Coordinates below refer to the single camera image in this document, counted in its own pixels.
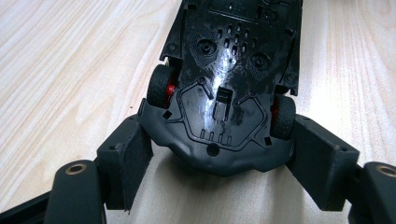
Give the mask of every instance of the tire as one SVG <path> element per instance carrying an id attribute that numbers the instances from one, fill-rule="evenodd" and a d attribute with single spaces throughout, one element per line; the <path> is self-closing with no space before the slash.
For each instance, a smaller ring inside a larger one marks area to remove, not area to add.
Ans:
<path id="1" fill-rule="evenodd" d="M 289 139 L 296 116 L 296 105 L 293 99 L 277 94 L 271 111 L 273 114 L 271 136 L 284 140 Z"/>
<path id="2" fill-rule="evenodd" d="M 158 64 L 152 72 L 148 84 L 147 101 L 150 105 L 160 108 L 168 107 L 171 95 L 167 93 L 169 85 L 173 84 L 176 69 L 174 67 Z"/>

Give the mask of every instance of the wooden table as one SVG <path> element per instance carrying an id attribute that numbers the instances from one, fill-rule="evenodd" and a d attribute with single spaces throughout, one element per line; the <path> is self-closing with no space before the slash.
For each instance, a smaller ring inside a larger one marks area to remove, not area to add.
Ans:
<path id="1" fill-rule="evenodd" d="M 0 1 L 0 212 L 51 188 L 145 97 L 180 0 Z M 298 113 L 396 164 L 396 2 L 305 0 Z M 155 156 L 109 223 L 346 223 L 285 167 L 219 178 Z"/>

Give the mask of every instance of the toy car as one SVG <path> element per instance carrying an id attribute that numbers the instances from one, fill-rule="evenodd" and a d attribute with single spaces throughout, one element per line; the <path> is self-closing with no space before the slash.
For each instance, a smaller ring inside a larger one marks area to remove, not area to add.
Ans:
<path id="1" fill-rule="evenodd" d="M 138 112 L 152 140 L 215 175 L 290 161 L 302 4 L 183 1 Z"/>

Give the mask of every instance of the light wood surface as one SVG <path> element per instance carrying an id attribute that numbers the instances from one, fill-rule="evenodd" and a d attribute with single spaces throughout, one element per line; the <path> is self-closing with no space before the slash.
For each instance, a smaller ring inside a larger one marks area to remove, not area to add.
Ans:
<path id="1" fill-rule="evenodd" d="M 180 0 L 0 1 L 0 212 L 51 188 L 145 97 Z M 298 113 L 396 164 L 396 2 L 305 0 Z M 347 223 L 285 167 L 228 178 L 155 147 L 131 214 L 109 223 Z"/>

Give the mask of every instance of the wooden surface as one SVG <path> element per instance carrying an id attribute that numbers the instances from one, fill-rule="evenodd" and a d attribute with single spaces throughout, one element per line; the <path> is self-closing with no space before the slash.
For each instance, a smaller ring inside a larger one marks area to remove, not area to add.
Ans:
<path id="1" fill-rule="evenodd" d="M 0 1 L 0 212 L 50 190 L 146 95 L 180 0 Z M 396 164 L 396 2 L 305 0 L 298 113 Z M 280 167 L 219 178 L 155 156 L 109 223 L 345 223 Z"/>

